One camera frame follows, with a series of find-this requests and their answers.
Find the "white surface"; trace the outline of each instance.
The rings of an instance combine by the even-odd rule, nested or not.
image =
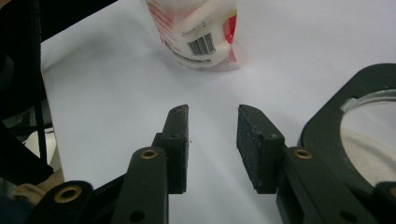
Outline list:
[[[120,0],[46,41],[42,65],[66,180],[97,188],[123,174],[167,111],[190,106],[188,189],[170,197],[170,223],[281,223],[236,149],[237,107],[261,109],[295,146],[359,70],[396,62],[393,0],[239,1],[244,63],[226,73],[178,66],[144,12]]]
[[[46,146],[47,146],[47,164],[52,161],[53,154],[56,149],[56,139],[53,128],[46,129]],[[40,158],[40,146],[38,145],[37,132],[33,132],[24,142],[25,146],[29,148],[38,158]]]

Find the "product label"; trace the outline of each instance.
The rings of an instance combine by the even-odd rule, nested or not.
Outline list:
[[[166,1],[146,2],[162,42],[180,63],[198,68],[235,60],[231,48],[235,7],[224,7],[221,0],[209,0],[189,10],[166,5]]]

